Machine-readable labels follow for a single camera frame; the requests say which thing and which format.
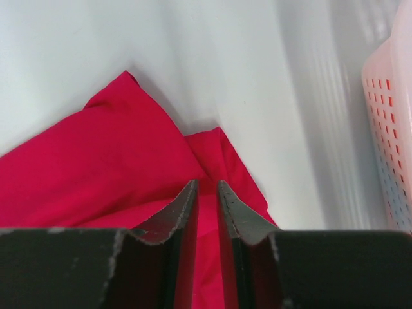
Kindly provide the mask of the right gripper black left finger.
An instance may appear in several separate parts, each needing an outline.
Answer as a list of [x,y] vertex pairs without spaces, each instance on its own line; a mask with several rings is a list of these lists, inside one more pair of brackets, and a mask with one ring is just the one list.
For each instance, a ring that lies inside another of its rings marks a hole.
[[2,308],[190,308],[198,182],[133,229],[1,230]]

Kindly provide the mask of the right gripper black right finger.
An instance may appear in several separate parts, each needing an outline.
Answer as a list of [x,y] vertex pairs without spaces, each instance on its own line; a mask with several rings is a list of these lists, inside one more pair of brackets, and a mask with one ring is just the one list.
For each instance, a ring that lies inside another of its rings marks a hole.
[[226,308],[410,308],[411,236],[281,230],[220,181]]

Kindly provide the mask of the crimson red t shirt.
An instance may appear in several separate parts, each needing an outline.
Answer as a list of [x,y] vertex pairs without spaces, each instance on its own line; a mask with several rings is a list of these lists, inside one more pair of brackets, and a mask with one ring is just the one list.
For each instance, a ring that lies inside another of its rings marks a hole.
[[193,308],[223,308],[217,184],[268,204],[225,132],[185,136],[125,71],[84,109],[1,158],[2,227],[127,227],[200,183]]

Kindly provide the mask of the white perforated plastic basket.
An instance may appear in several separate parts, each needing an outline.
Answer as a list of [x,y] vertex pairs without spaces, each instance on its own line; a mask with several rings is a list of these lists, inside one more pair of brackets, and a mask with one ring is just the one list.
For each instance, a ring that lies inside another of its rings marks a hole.
[[411,1],[362,69],[388,225],[411,233]]

